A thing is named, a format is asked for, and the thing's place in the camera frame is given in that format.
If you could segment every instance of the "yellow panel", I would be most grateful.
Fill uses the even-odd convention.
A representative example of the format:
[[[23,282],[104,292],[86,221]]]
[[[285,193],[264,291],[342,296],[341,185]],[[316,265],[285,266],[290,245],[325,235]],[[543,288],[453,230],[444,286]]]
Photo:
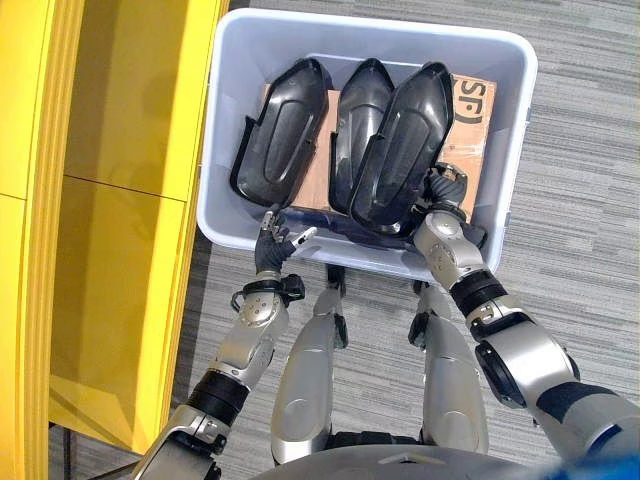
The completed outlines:
[[[65,174],[188,200],[226,3],[86,2]]]
[[[185,203],[65,177],[50,419],[145,450],[164,421]]]
[[[53,269],[81,13],[82,0],[0,1],[0,478],[47,478]]]
[[[0,193],[19,198],[27,197],[49,7],[49,2],[38,0],[0,1]]]
[[[24,200],[0,195],[0,305],[2,305],[2,334],[0,334],[0,359],[3,374],[0,375],[0,478],[16,478],[18,429],[20,428],[18,405],[20,351],[20,260],[22,249],[22,225]]]

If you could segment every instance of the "striped carpet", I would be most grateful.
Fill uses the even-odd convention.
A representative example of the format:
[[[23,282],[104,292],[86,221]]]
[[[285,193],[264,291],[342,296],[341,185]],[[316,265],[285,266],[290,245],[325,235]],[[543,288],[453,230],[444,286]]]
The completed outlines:
[[[519,33],[540,62],[498,276],[567,347],[583,381],[639,400],[638,8],[635,1],[256,0],[233,7],[295,9],[496,28]],[[230,328],[229,296],[251,278],[251,255],[196,238],[174,400],[183,401]],[[272,466],[269,421],[289,348],[321,291],[321,265],[293,260],[307,299],[236,421],[223,478]],[[334,429],[416,435],[423,354],[406,335],[416,300],[407,280],[349,271],[350,346],[335,355]],[[456,317],[462,330],[462,318]],[[502,407],[483,383],[490,452],[528,465],[557,457],[523,411]],[[62,478],[62,435],[51,430],[51,478]],[[75,478],[135,456],[74,435]]]

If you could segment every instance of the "plastic storage bin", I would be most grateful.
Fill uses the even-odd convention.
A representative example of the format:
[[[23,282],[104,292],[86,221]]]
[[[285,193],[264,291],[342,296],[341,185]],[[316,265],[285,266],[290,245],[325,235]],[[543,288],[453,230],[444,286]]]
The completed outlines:
[[[427,61],[497,82],[473,221],[488,230],[483,256],[500,261],[509,205],[537,72],[528,41],[502,31],[446,25],[241,9],[219,23],[211,68],[198,198],[198,224],[213,242],[253,249],[264,208],[236,195],[229,172],[244,129],[256,116],[264,84],[294,60],[313,56],[341,89],[356,65],[379,58],[397,85]],[[289,222],[292,231],[303,226]],[[403,250],[354,244],[319,230],[301,257],[392,275],[428,279],[424,259]]]

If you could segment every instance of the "brown cardboard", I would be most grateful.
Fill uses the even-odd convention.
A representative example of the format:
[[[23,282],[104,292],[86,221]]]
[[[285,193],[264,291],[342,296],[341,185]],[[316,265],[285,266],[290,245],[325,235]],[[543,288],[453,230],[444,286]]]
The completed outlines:
[[[462,75],[453,76],[455,120],[440,152],[440,161],[451,163],[467,174],[467,195],[461,208],[471,218],[482,171],[496,84]],[[340,91],[329,90],[329,111],[320,128],[316,152],[292,206],[330,211],[330,138],[336,128]]]

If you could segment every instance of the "black plastic part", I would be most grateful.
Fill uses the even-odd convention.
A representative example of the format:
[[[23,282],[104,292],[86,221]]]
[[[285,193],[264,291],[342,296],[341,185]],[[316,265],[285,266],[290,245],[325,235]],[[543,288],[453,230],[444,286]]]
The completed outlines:
[[[240,382],[216,370],[208,370],[193,389],[187,405],[231,426],[247,395],[249,389]]]
[[[335,338],[333,341],[333,345],[335,348],[347,348],[349,345],[349,335],[347,333],[347,322],[344,320],[342,315],[338,315],[337,313],[333,316],[333,321],[336,325],[335,330]]]
[[[213,464],[209,467],[209,471],[205,475],[204,480],[220,480],[221,476],[222,471],[220,470],[220,467],[216,465],[216,462],[213,462]]]
[[[450,293],[466,317],[483,303],[506,295],[507,291],[489,270],[479,270],[456,283]]]
[[[478,320],[473,320],[471,322],[471,327],[469,328],[469,332],[471,336],[476,342],[481,341],[484,338],[487,338],[489,335],[493,335],[494,333],[498,333],[500,330],[504,330],[505,328],[512,327],[520,322],[530,322],[531,318],[525,313],[516,312],[510,315],[506,315],[502,318],[492,321],[488,325],[484,325]]]
[[[411,437],[391,435],[387,432],[338,432],[327,440],[325,450],[358,445],[422,445]]]
[[[422,280],[414,280],[411,283],[411,289],[413,290],[413,293],[419,296],[420,293],[422,292],[423,285],[424,285],[424,288],[429,288],[429,282],[423,282]]]
[[[329,74],[313,58],[274,80],[258,119],[247,117],[231,171],[234,191],[265,207],[291,203],[315,151],[329,88]]]
[[[176,442],[180,442],[186,446],[191,452],[201,455],[203,457],[209,457],[213,453],[213,448],[208,443],[194,437],[186,432],[177,431],[173,432],[170,437]]]
[[[536,401],[536,407],[562,423],[571,405],[584,397],[598,393],[615,395],[615,392],[598,385],[580,382],[561,383],[543,392]]]
[[[427,348],[427,324],[429,323],[429,314],[421,312],[413,317],[411,328],[409,328],[409,343],[415,345],[420,350]]]
[[[349,206],[354,220],[381,235],[413,232],[424,216],[413,205],[424,195],[453,117],[451,75],[443,64],[426,64],[398,86],[364,153]]]
[[[516,381],[490,343],[484,340],[480,342],[476,347],[476,358],[487,377],[491,391],[500,403],[511,408],[527,406]]]
[[[567,358],[569,359],[569,363],[571,364],[571,370],[573,370],[573,376],[575,377],[576,380],[580,381],[580,368],[578,368],[578,364],[573,359],[573,357],[568,353],[567,353]]]
[[[327,264],[327,284],[340,290],[340,298],[347,293],[345,284],[345,268],[340,265]]]
[[[259,280],[257,282],[247,283],[242,289],[242,296],[246,297],[251,293],[260,292],[277,293],[278,295],[280,295],[280,298],[282,298],[285,307],[288,307],[291,302],[302,300],[305,296],[304,282],[302,281],[302,278],[300,278],[300,276],[294,273],[292,273],[291,275],[287,275],[280,281]],[[231,305],[235,310],[237,301],[234,305],[234,297],[232,297],[231,299]]]
[[[487,231],[478,226],[471,225],[470,223],[462,223],[462,234],[464,238],[473,243],[478,249],[482,248],[487,241]]]
[[[331,135],[329,204],[348,213],[349,198],[369,138],[378,131],[393,82],[379,60],[362,62],[340,92],[338,126]]]

